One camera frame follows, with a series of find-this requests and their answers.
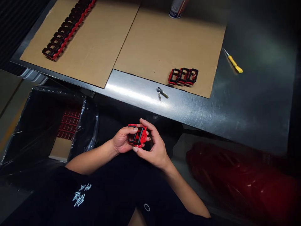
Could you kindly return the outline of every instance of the red plastic parts in bin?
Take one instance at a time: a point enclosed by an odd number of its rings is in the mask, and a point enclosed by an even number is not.
[[[212,144],[194,144],[186,158],[196,180],[220,201],[260,223],[292,223],[300,202],[293,177]]]
[[[81,110],[65,110],[57,133],[57,137],[72,140],[76,132],[76,127],[81,115]]]

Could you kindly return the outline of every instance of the yellow screwdriver handle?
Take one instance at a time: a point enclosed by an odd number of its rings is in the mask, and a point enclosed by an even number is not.
[[[233,60],[232,56],[228,56],[228,59],[231,61],[235,69],[238,71],[238,73],[243,73],[244,71],[237,65],[237,63]]]

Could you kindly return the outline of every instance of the floor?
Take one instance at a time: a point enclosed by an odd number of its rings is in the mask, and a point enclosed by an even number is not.
[[[27,96],[34,85],[31,82],[21,80],[18,77],[0,70],[0,158],[5,153],[5,149],[9,143],[11,134],[18,122],[18,119],[22,113],[22,109],[27,100]],[[102,98],[101,102],[107,102],[110,104],[117,104],[118,106],[127,104],[120,103],[119,101],[107,98]],[[193,129],[189,126],[184,125],[186,129]],[[237,144],[233,144],[225,141],[216,141],[208,138],[197,137],[192,134],[182,134],[177,144],[173,148],[172,162],[179,170],[183,178],[188,184],[195,190],[200,198],[205,202],[211,214],[216,218],[217,221],[223,222],[228,225],[252,225],[249,221],[242,217],[229,214],[224,210],[220,204],[212,198],[205,189],[192,177],[189,167],[186,163],[186,152],[191,148],[192,144],[202,141],[206,143],[214,143],[219,146],[227,147],[228,149],[237,150]],[[27,197],[28,192],[17,190],[5,181],[0,180],[0,223],[14,210],[16,209]]]

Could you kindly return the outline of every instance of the white circle logo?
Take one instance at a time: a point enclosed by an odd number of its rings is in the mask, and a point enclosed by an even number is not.
[[[144,208],[145,208],[145,210],[146,210],[147,212],[150,211],[150,207],[149,207],[149,205],[147,205],[146,203],[144,204]]]

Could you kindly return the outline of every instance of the trash bin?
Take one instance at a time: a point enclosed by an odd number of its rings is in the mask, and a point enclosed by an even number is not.
[[[32,192],[52,170],[66,164],[49,158],[66,109],[79,109],[66,161],[94,148],[99,116],[93,99],[69,90],[34,86],[0,164],[2,183]]]

